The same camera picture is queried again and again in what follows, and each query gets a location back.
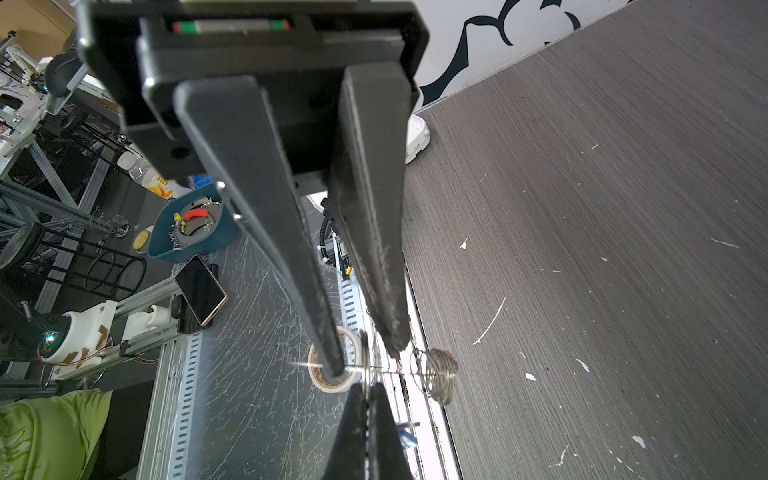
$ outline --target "teal bin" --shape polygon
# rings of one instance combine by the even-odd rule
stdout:
[[[170,233],[170,226],[174,223],[174,214],[178,212],[183,205],[200,197],[210,197],[215,201],[221,201],[221,195],[219,195],[219,190],[216,189],[216,185],[208,184],[197,190],[192,190],[190,193],[170,202],[160,214],[157,215],[157,219],[154,221],[154,229],[152,230],[149,239],[149,250],[147,251],[150,258],[158,258],[171,263],[183,263],[194,255],[203,255],[220,249],[221,247],[225,247],[237,237],[240,228],[235,223],[235,220],[233,220],[232,214],[230,214],[227,206],[224,205],[221,211],[221,219],[210,235],[197,243],[182,248],[181,250],[174,250],[173,244],[168,236]]]

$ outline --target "black phone screen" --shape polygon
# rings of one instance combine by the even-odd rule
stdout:
[[[198,255],[182,267],[176,275],[176,283],[187,301],[188,308],[192,309],[201,324],[226,297],[216,278]]]

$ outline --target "plastic container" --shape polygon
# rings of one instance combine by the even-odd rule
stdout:
[[[181,250],[174,250],[174,245],[168,236],[170,228],[174,224],[174,214],[181,210],[182,206],[200,197],[210,197],[215,201],[221,201],[221,195],[219,195],[216,185],[208,184],[170,202],[160,211],[160,214],[157,215],[157,219],[154,221],[154,229],[149,237],[147,254],[150,258],[166,260],[171,263],[182,263],[192,258],[193,255],[204,255],[205,253],[225,247],[237,237],[240,228],[225,205],[222,207],[221,218],[210,235],[197,243],[187,245]]]
[[[182,187],[173,180],[165,180],[146,158],[130,150],[125,151],[118,158],[118,167],[127,171],[131,178],[134,179],[134,182],[160,198],[176,200],[192,191],[189,188]]]

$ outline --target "green shirt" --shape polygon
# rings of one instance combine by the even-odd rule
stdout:
[[[77,390],[0,409],[0,480],[87,478],[112,392]]]

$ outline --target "yellow object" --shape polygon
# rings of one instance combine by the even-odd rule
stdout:
[[[146,245],[147,240],[149,240],[149,230],[142,230],[139,232],[136,238],[134,238],[134,250],[139,250]]]

